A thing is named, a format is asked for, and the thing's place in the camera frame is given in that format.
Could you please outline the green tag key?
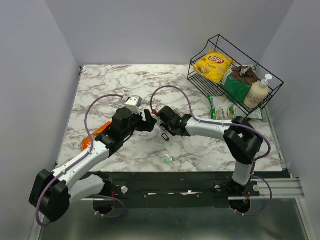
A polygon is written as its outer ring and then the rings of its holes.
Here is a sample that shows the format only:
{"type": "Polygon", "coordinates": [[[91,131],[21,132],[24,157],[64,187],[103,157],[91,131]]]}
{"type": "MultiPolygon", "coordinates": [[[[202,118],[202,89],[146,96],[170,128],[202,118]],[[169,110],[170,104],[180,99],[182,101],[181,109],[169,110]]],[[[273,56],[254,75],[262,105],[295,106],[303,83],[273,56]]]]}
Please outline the green tag key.
{"type": "Polygon", "coordinates": [[[172,163],[174,161],[175,161],[175,158],[170,156],[170,155],[168,155],[168,154],[166,155],[166,158],[164,159],[164,163],[165,164],[169,164],[169,163],[172,163]]]}

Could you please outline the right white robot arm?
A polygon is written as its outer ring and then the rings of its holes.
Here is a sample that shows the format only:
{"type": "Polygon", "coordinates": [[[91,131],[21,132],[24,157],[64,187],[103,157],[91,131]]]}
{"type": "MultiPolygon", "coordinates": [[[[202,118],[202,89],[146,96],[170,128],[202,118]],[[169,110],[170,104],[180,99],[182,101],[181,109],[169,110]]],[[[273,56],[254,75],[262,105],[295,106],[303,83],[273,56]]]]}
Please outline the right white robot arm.
{"type": "Polygon", "coordinates": [[[247,192],[254,159],[264,140],[245,118],[196,120],[190,114],[180,116],[171,107],[163,105],[153,112],[159,118],[160,125],[172,136],[200,136],[224,141],[235,159],[230,191],[236,196],[247,192]]]}

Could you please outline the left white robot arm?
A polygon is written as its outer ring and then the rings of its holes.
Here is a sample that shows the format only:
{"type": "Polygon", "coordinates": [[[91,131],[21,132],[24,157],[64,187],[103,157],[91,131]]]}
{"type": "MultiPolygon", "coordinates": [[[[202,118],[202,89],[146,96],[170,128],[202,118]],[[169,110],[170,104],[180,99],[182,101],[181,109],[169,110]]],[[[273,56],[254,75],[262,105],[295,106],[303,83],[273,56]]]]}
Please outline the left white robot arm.
{"type": "Polygon", "coordinates": [[[126,107],[119,108],[111,123],[96,138],[90,138],[91,143],[86,150],[62,167],[40,171],[29,197],[29,203],[36,209],[37,223],[45,226],[39,214],[50,222],[59,220],[71,204],[70,190],[77,181],[116,153],[134,132],[152,132],[156,123],[148,109],[135,114],[126,107]]]}

